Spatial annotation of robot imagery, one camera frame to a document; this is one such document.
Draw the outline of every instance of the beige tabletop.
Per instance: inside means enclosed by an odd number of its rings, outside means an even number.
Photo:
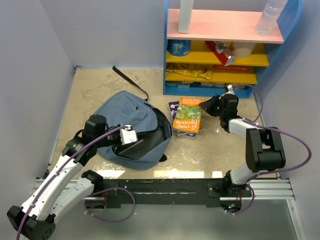
[[[171,121],[168,102],[178,101],[180,96],[163,95],[163,70],[159,68],[121,70],[148,92],[149,102],[163,111]],[[66,143],[78,130],[83,129],[90,115],[113,94],[122,90],[141,98],[146,97],[141,90],[130,85],[111,69],[76,71],[52,160],[53,166],[57,163]],[[258,115],[255,100],[241,98],[238,114],[253,120]],[[200,134],[194,139],[173,136],[165,151],[168,160],[159,162],[148,170],[130,169],[97,154],[74,178],[78,179],[86,170],[96,171],[104,178],[211,178],[224,176],[228,170],[236,168],[245,161],[245,140],[225,132],[220,127],[217,117],[204,112],[201,127]]]

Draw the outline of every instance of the blue can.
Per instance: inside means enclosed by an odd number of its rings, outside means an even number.
[[[168,40],[168,51],[173,56],[183,57],[190,51],[191,40]]]

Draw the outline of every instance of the blue backpack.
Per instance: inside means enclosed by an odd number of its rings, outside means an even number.
[[[141,89],[117,68],[112,69]],[[98,153],[101,156],[136,170],[149,169],[158,162],[167,160],[164,153],[172,137],[172,127],[166,116],[159,109],[151,106],[147,100],[148,98],[142,99],[127,91],[120,91],[95,111],[94,114],[106,117],[109,126],[132,125],[138,136],[137,142],[116,149],[99,148]]]

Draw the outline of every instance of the stack of books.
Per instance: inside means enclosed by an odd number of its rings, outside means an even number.
[[[199,133],[202,116],[199,103],[202,102],[203,98],[181,97],[180,101],[168,103],[173,120],[173,132],[177,136],[195,138]]]

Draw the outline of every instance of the shelf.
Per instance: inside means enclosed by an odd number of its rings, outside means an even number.
[[[166,72],[165,80],[200,83],[257,84],[257,78],[253,67],[250,67],[248,71],[234,71],[213,68],[211,79],[190,77],[173,72]]]
[[[168,10],[167,38],[282,44],[279,26],[268,36],[255,32],[261,12],[193,9],[188,34],[178,33],[180,9]]]
[[[190,52],[186,56],[173,56],[169,51],[166,51],[166,62],[222,65],[205,41],[192,41]],[[236,58],[233,65],[268,67],[269,62],[264,45],[262,43],[257,43],[249,57]]]
[[[165,86],[164,89],[164,94],[166,95],[180,96],[213,97],[216,94],[222,95],[224,93],[224,88],[217,87],[191,86],[190,88],[179,88],[177,86]],[[239,98],[249,98],[249,93],[247,89],[235,89],[234,93]]]

